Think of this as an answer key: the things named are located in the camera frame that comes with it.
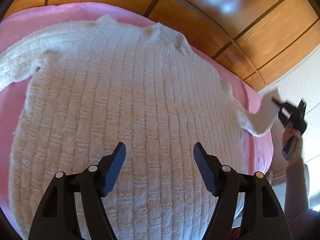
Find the white tile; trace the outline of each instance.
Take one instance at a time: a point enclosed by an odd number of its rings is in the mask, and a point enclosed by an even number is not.
[[[307,112],[320,103],[320,48],[315,50],[297,68],[269,87],[278,87],[281,98],[298,105],[301,98],[307,103]]]
[[[305,115],[305,120],[308,126],[302,138],[303,156],[307,162],[320,154],[320,105],[308,112]]]
[[[309,169],[310,190],[309,197],[320,193],[320,155],[306,163]]]

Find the cable knit pattern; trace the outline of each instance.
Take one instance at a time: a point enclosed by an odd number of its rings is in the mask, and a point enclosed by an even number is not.
[[[268,115],[257,122],[263,113],[245,111],[181,33],[109,16],[44,28],[0,55],[1,89],[30,75],[9,178],[24,238],[57,171],[81,172],[123,141],[124,165],[103,199],[118,239],[201,239],[216,199],[204,186],[193,145],[200,141],[245,173],[241,127],[262,135],[278,111],[268,100]],[[79,224],[88,237],[81,207]]]

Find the pink fabric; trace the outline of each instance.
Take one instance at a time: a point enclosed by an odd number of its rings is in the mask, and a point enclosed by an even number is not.
[[[125,9],[102,3],[71,3],[64,5],[50,5],[26,9],[17,12],[0,23],[0,52],[36,30],[55,23],[97,20],[108,14],[119,22],[130,23],[145,27],[153,24],[151,20]],[[260,99],[257,93],[246,85],[240,78],[223,68],[217,62],[193,48],[194,52],[208,61],[217,69],[221,78],[228,80],[232,85],[235,98],[242,106],[251,112],[257,112]],[[11,223],[14,223],[9,210],[8,200],[8,175],[9,155],[20,112],[22,110],[28,81],[14,83],[0,92],[0,206]],[[257,138],[244,130],[243,141],[244,157],[248,174],[255,171],[266,172],[271,164],[273,145],[271,133]]]

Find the gray sleeve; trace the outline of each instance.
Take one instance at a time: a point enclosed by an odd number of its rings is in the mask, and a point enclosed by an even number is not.
[[[287,219],[292,239],[299,239],[308,231],[318,212],[309,208],[303,161],[286,170],[287,188],[284,215]]]

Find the white round joint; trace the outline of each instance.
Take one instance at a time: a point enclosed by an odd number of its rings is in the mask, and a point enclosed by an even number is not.
[[[230,172],[230,171],[231,171],[231,168],[230,168],[230,166],[228,166],[228,165],[223,165],[223,166],[222,166],[222,170],[225,171],[225,172]]]
[[[256,173],[256,176],[257,176],[259,179],[262,179],[264,175],[263,175],[262,172],[258,171],[258,172]]]
[[[89,167],[89,171],[90,172],[94,172],[94,171],[96,171],[98,169],[98,167],[96,166],[96,165],[91,165],[90,167]]]
[[[58,171],[56,173],[56,178],[61,178],[63,176],[63,172],[62,171]]]

